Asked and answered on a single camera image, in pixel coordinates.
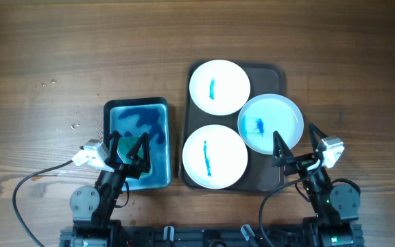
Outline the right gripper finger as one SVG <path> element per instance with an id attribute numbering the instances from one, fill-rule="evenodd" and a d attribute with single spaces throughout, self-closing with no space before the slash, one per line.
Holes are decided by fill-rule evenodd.
<path id="1" fill-rule="evenodd" d="M 274 167 L 284 167 L 294 162 L 294 156 L 278 131 L 273 133 L 274 147 L 272 156 L 274 157 Z"/>
<path id="2" fill-rule="evenodd" d="M 309 136 L 311 145 L 314 151 L 325 150 L 322 139 L 327 138 L 328 135 L 324 134 L 314 123 L 310 123 L 308 126 Z"/>

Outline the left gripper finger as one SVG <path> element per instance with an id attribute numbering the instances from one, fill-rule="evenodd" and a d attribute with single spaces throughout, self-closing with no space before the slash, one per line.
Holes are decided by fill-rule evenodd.
<path id="1" fill-rule="evenodd" d="M 110 143 L 110 157 L 108 158 L 108 165 L 109 166 L 120 166 L 122 165 L 122 160 L 119 158 L 118 155 L 118 144 L 121 135 L 118 131 L 113 131 L 110 136 L 108 137 L 108 141 Z"/>
<path id="2" fill-rule="evenodd" d="M 143 133 L 136 143 L 132 146 L 126 157 L 131 161 L 131 165 L 137 168 L 150 168 L 150 155 L 149 155 L 149 135 Z"/>

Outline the green yellow sponge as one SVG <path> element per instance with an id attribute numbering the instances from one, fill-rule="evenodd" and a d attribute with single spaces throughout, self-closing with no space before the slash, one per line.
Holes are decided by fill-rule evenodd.
<path id="1" fill-rule="evenodd" d="M 131 164 L 131 161 L 126 157 L 126 154 L 138 139 L 139 137 L 123 137 L 119 140 L 118 155 L 123 163 Z"/>

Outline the light blue plate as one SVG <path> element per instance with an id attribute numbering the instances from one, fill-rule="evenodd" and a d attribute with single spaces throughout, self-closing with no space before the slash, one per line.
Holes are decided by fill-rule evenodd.
<path id="1" fill-rule="evenodd" d="M 262 94 L 243 106 L 237 126 L 249 148 L 270 155 L 274 149 L 273 133 L 277 131 L 288 148 L 293 148 L 303 135 L 304 119 L 290 99 L 277 94 Z"/>

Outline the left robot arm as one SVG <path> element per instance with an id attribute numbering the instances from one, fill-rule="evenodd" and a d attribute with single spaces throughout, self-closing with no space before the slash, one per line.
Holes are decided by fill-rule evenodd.
<path id="1" fill-rule="evenodd" d="M 122 140 L 114 131 L 108 137 L 112 149 L 100 140 L 91 139 L 80 148 L 72 161 L 80 166 L 88 164 L 100 171 L 93 186 L 76 189 L 70 198 L 73 228 L 60 233 L 60 246 L 131 246 L 132 238 L 119 220 L 111 220 L 117 199 L 128 188 L 127 178 L 140 178 L 151 168 L 149 134 L 143 133 L 130 147 L 126 157 L 129 163 L 118 163 L 118 147 Z"/>

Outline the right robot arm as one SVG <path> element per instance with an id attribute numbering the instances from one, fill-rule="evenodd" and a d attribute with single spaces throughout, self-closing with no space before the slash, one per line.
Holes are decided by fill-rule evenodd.
<path id="1" fill-rule="evenodd" d="M 360 187 L 345 178 L 331 180 L 327 174 L 344 152 L 344 142 L 324 134 L 312 123 L 309 135 L 313 151 L 294 156 L 278 131 L 273 133 L 274 165 L 283 167 L 285 176 L 299 175 L 294 185 L 302 185 L 304 198 L 315 213 L 302 221 L 300 244 L 356 246 L 358 229 L 351 223 L 359 219 Z"/>

